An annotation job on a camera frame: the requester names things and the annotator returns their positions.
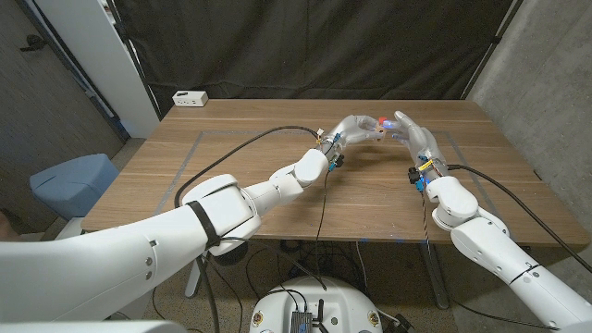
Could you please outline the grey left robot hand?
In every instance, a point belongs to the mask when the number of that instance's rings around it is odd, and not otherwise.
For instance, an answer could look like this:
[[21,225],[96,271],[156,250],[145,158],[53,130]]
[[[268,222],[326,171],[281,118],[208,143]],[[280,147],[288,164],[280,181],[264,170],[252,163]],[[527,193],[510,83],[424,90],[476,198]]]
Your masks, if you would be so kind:
[[322,139],[321,150],[325,155],[335,149],[363,141],[381,140],[385,133],[378,128],[378,121],[369,116],[349,115]]

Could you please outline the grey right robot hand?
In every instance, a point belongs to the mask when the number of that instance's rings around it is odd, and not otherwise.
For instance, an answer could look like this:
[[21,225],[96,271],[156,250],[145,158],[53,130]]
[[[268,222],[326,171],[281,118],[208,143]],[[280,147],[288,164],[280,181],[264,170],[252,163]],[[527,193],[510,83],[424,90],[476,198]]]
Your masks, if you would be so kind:
[[408,149],[414,166],[420,167],[429,160],[435,160],[437,173],[440,176],[448,176],[446,159],[438,149],[434,135],[427,128],[417,125],[399,110],[394,113],[394,117],[397,126],[392,137]]

